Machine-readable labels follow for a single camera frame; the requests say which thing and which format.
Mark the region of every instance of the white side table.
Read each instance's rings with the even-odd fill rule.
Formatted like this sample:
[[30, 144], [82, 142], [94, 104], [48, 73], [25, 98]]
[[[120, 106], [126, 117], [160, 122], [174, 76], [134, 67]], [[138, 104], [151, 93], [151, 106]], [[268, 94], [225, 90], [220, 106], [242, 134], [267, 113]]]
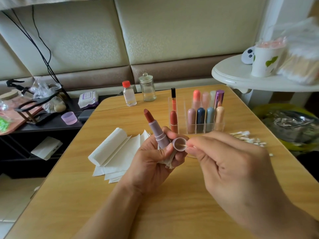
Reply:
[[272, 92], [281, 91], [298, 92], [292, 98], [291, 103], [304, 105], [300, 101], [301, 99], [305, 100], [305, 103], [311, 92], [319, 91], [319, 82], [314, 85], [299, 85], [280, 75], [259, 78], [252, 76], [250, 73], [251, 65], [242, 63], [241, 55], [225, 59], [212, 69], [212, 76], [216, 80], [243, 93], [241, 98], [246, 104], [249, 104], [252, 99], [253, 92], [258, 93], [254, 97], [254, 99], [258, 99], [257, 102], [254, 102], [254, 105], [258, 105], [268, 103]]

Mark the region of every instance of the lipstick holder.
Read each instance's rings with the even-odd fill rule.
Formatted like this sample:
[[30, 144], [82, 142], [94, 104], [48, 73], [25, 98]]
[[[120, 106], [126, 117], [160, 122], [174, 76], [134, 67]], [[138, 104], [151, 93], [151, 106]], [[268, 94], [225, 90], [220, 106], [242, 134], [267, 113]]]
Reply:
[[[204, 134], [209, 133], [213, 130], [223, 131], [225, 127], [225, 122], [223, 123], [206, 123], [206, 112], [205, 110], [205, 122], [204, 124], [194, 124], [191, 125], [191, 129], [189, 129], [190, 126], [188, 126], [188, 117], [187, 112], [190, 108], [192, 108], [193, 100], [192, 98], [185, 97], [185, 96], [177, 96], [176, 97], [176, 114], [177, 114], [177, 126], [178, 126], [178, 134]], [[173, 111], [173, 103], [172, 98], [168, 97], [168, 123], [170, 129], [174, 125], [170, 124], [170, 113]]]

